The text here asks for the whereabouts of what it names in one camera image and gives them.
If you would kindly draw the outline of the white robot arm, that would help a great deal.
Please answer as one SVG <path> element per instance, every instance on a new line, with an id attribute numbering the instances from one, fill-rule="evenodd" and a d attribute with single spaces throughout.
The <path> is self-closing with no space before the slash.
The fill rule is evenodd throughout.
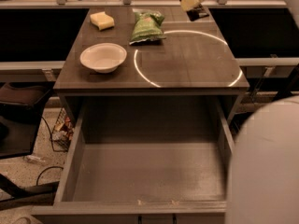
<path id="1" fill-rule="evenodd" d="M 299 224 L 299 97 L 244 123 L 227 179 L 225 224 Z"/>

